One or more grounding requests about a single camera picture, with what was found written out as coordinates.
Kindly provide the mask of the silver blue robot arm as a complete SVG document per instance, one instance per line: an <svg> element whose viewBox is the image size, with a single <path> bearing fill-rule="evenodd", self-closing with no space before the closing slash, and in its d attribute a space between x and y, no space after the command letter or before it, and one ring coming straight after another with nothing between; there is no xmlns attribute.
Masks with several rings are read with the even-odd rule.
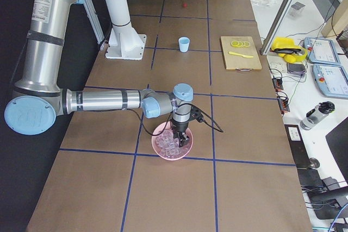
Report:
<svg viewBox="0 0 348 232"><path fill-rule="evenodd" d="M57 116L74 111L108 111L142 108L147 118L171 114L171 129L179 146L190 137L193 89L177 84L170 93L150 89L116 91L71 91L57 85L70 6L77 0L34 0L27 33L27 51L22 79L13 88L4 118L14 131L36 135L49 129Z"/></svg>

